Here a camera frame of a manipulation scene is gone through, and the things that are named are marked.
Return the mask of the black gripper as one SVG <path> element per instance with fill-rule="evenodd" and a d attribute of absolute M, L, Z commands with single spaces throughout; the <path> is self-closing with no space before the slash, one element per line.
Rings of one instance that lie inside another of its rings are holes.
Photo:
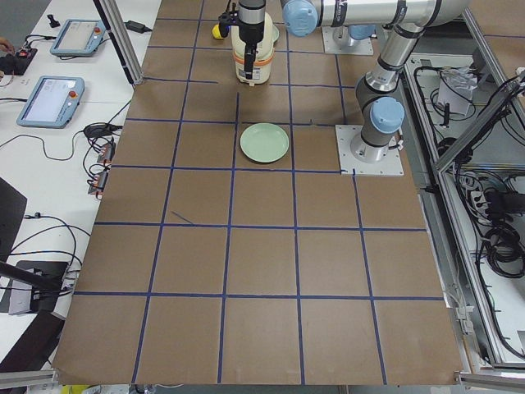
<path fill-rule="evenodd" d="M 253 65 L 257 57 L 257 44 L 263 40 L 265 23 L 265 0 L 239 0 L 238 26 L 244 48 L 244 73 L 253 79 Z"/>

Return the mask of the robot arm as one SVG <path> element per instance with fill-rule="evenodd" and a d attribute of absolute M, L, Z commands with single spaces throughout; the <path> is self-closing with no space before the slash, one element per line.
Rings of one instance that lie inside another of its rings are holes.
<path fill-rule="evenodd" d="M 468 1 L 282 1 L 282 17 L 289 33 L 305 37 L 316 28 L 351 25 L 388 25 L 392 28 L 377 65 L 358 87 L 389 94 L 397 88 L 399 73 L 426 28 L 459 16 Z"/>
<path fill-rule="evenodd" d="M 348 27 L 349 38 L 351 41 L 361 42 L 365 39 L 377 37 L 376 25 L 350 25 Z"/>

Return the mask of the green plate near arm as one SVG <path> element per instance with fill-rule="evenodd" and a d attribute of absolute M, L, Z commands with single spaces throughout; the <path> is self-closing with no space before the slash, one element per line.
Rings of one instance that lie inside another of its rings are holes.
<path fill-rule="evenodd" d="M 286 155 L 290 140 L 281 127 L 257 123 L 242 132 L 240 147 L 244 155 L 256 163 L 273 163 Z"/>
<path fill-rule="evenodd" d="M 279 39 L 279 35 L 280 35 L 280 32 L 279 32 L 278 28 L 275 25 L 273 25 L 272 26 L 272 42 L 274 44 Z"/>

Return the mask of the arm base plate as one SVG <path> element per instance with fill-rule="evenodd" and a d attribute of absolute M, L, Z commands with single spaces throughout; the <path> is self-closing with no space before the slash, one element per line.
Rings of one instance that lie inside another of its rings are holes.
<path fill-rule="evenodd" d="M 323 27 L 322 37 L 325 53 L 356 56 L 373 55 L 371 39 L 365 39 L 361 42 L 351 41 L 348 26 Z"/>
<path fill-rule="evenodd" d="M 360 125 L 336 125 L 340 173 L 356 176 L 403 176 L 404 169 L 395 137 L 388 145 L 372 147 L 364 142 Z"/>

